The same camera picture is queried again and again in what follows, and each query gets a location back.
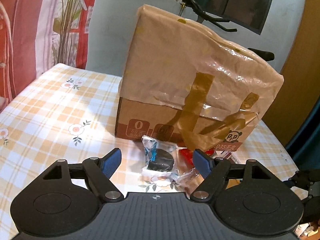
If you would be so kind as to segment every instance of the red printed graphic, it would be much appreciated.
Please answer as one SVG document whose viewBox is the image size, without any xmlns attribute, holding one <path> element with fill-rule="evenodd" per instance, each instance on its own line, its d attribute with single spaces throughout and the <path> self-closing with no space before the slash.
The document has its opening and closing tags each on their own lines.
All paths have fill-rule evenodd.
<svg viewBox="0 0 320 240">
<path fill-rule="evenodd" d="M 158 123 L 153 130 L 152 137 L 160 141 L 169 141 L 173 130 L 172 125 Z"/>
<path fill-rule="evenodd" d="M 141 138 L 148 133 L 150 123 L 138 119 L 130 119 L 125 134 L 131 138 Z"/>
</svg>

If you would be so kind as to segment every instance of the number 0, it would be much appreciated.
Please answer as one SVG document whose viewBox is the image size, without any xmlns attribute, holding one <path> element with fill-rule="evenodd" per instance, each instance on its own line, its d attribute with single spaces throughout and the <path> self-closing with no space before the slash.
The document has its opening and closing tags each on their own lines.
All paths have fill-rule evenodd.
<svg viewBox="0 0 320 240">
<path fill-rule="evenodd" d="M 137 121 L 135 124 L 134 124 L 134 127 L 138 130 L 140 130 L 143 126 L 143 123 L 141 121 Z"/>
</svg>

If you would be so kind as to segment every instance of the fabric backdrop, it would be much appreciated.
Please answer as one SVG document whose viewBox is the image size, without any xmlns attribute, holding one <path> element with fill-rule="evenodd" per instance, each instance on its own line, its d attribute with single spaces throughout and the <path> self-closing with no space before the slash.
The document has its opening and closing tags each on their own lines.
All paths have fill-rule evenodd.
<svg viewBox="0 0 320 240">
<path fill-rule="evenodd" d="M 95 0 L 0 0 L 0 111 L 57 63 L 84 69 Z"/>
</svg>

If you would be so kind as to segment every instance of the red wrapper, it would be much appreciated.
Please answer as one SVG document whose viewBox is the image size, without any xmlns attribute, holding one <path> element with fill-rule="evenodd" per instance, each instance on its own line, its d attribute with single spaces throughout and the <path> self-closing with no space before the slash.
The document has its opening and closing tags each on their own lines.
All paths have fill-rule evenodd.
<svg viewBox="0 0 320 240">
<path fill-rule="evenodd" d="M 185 157 L 185 159 L 186 159 L 186 161 L 187 161 L 188 163 L 190 163 L 191 165 L 193 165 L 193 161 L 192 161 L 193 151 L 191 151 L 191 150 L 189 150 L 189 149 L 187 149 L 187 148 L 184 148 L 184 149 L 180 149 L 180 150 L 179 150 L 179 153 L 182 154 L 182 155 Z M 207 150 L 205 153 L 206 153 L 208 156 L 211 156 L 211 155 L 214 154 L 214 150 Z"/>
</svg>

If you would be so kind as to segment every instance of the silver bolt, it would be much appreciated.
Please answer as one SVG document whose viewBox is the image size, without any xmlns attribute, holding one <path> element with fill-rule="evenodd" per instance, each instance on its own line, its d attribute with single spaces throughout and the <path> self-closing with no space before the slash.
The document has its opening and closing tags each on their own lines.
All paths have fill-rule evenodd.
<svg viewBox="0 0 320 240">
<path fill-rule="evenodd" d="M 108 191 L 105 193 L 105 197 L 109 199 L 117 199 L 121 197 L 121 193 L 118 191 Z"/>
<path fill-rule="evenodd" d="M 193 196 L 199 199 L 204 199 L 209 197 L 209 193 L 205 192 L 205 191 L 196 191 L 195 193 L 193 193 Z"/>
</svg>

